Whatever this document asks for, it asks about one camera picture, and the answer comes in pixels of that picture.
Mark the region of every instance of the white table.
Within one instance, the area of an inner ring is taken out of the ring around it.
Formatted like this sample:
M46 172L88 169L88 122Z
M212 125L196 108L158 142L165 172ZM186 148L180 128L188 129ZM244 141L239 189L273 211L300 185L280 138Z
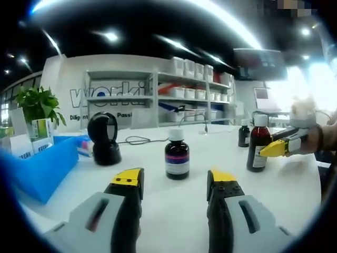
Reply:
M165 175L166 143L142 146L121 145L122 162L99 167L92 159L81 157L48 204L43 206L21 197L29 217L40 231L59 221L67 221L71 210L97 191L104 191L111 179L125 169L145 169L142 233L137 252L208 252L209 229L206 210L207 171L213 166L237 177L245 194L253 195L275 215L282 225L298 235L320 206L320 178L314 155L268 158L262 173L246 169L247 148L237 146L236 126L210 125L182 127L190 146L190 177L182 181ZM165 139L168 128L121 130L118 139L140 135Z

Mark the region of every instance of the gray gripper housing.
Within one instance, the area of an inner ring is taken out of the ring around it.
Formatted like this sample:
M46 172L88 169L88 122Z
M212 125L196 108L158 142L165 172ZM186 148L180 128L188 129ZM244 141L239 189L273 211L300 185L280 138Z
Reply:
M275 225L273 214L249 195L225 199L233 226L234 253L281 252L293 236Z
M112 252L112 233L124 198L102 192L93 194L70 213L69 222L62 222L45 233L45 239L64 253ZM92 232L88 227L102 206L100 221Z

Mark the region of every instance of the dark bottle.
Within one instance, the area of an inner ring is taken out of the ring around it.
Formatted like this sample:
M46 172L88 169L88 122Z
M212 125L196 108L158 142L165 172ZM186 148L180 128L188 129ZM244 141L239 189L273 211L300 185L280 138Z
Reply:
M257 115L251 132L247 169L253 172L261 172L267 163L267 157L260 156L260 151L271 143L271 135L267 128L267 115Z
M190 174L190 148L183 142L182 129L170 129L170 143L165 147L165 170L168 178L173 180L185 179Z
M239 142L238 146L242 148L249 147L250 133L248 127L248 120L241 120L241 128L239 129Z

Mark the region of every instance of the blue plastic container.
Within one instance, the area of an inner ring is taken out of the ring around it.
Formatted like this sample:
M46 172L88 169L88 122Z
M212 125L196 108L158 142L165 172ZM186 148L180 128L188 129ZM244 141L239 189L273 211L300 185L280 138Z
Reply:
M78 162L74 137L55 137L54 142L52 147L25 160L4 155L13 183L43 204Z

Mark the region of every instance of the bottle label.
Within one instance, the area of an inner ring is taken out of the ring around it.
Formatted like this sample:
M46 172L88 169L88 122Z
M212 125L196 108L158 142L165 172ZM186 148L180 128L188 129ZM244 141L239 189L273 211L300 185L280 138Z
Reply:
M174 175L185 174L190 170L190 155L165 155L166 172Z
M260 151L266 146L256 146L255 148L255 156L253 161L253 167L262 168L265 167L267 163L267 157L260 156Z

